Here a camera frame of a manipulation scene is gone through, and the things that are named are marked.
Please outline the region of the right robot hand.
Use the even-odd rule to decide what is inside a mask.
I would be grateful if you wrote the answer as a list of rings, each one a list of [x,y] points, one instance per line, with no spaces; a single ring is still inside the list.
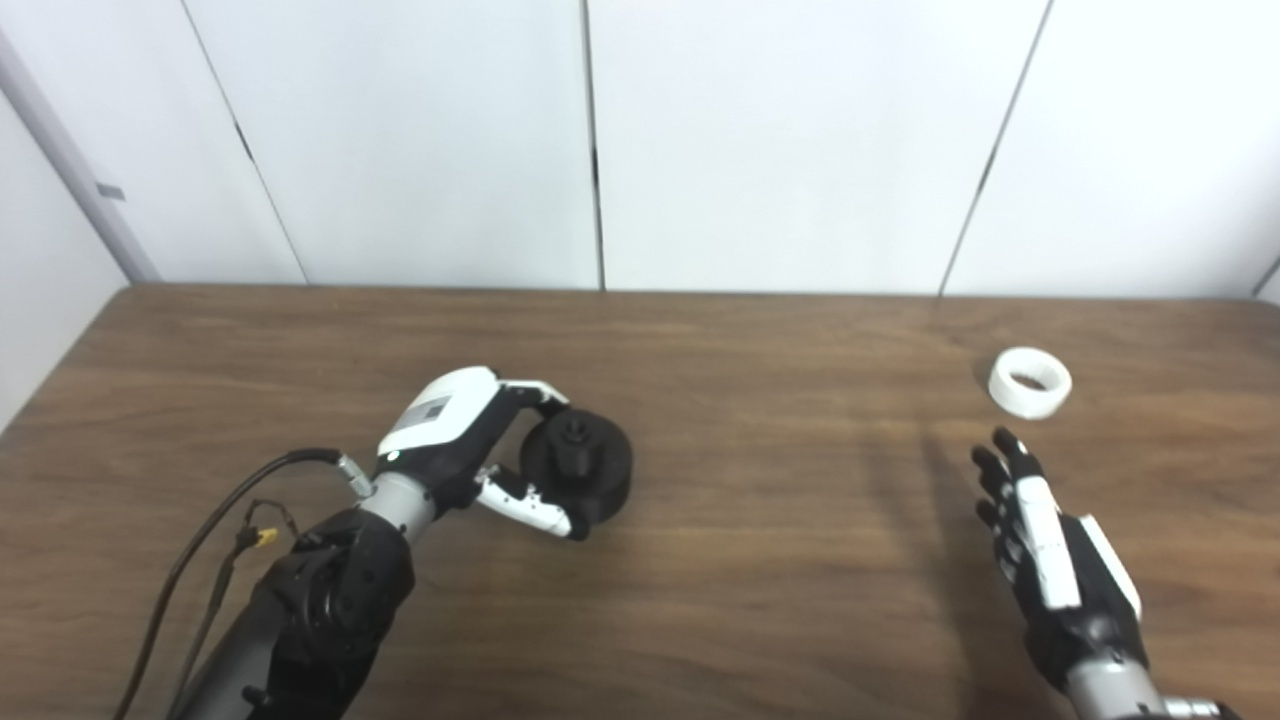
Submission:
[[[992,536],[1038,674],[1065,691],[1068,674],[1087,660],[1148,667],[1140,600],[1098,523],[1060,510],[1041,461],[1010,429],[995,428],[992,443],[972,450],[986,492],[975,514]]]

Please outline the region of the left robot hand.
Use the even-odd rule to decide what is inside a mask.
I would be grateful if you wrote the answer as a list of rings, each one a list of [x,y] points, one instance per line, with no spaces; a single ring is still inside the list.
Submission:
[[[358,506],[410,544],[447,512],[474,503],[548,534],[585,541],[590,527],[579,512],[549,501],[530,478],[488,462],[522,410],[550,419],[570,407],[544,380],[502,379],[489,366],[449,372],[381,439],[372,493]]]

